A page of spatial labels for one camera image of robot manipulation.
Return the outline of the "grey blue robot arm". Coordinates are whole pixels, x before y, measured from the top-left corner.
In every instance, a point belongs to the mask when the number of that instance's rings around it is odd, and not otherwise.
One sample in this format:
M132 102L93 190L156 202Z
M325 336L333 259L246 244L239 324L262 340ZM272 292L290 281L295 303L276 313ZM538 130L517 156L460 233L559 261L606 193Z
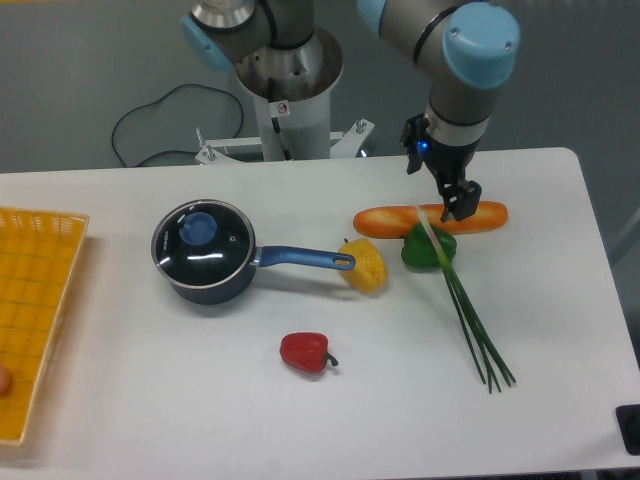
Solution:
M408 171L434 176L444 220L472 216L481 188L466 168L514 70L517 21L487 1L361 1L357 9L431 81L425 110L401 135ZM253 97L266 159L328 156L329 94L343 56L311 2L198 1L180 27L204 65L233 70Z

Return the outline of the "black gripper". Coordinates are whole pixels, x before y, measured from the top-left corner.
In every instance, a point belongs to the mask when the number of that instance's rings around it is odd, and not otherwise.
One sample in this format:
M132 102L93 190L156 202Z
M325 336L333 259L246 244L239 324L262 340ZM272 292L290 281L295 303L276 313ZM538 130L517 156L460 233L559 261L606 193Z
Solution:
M436 180L444 209L440 220L465 220L476 213L482 187L466 177L466 168L473 159L480 141L467 145L447 145L434 138L429 139L424 160Z

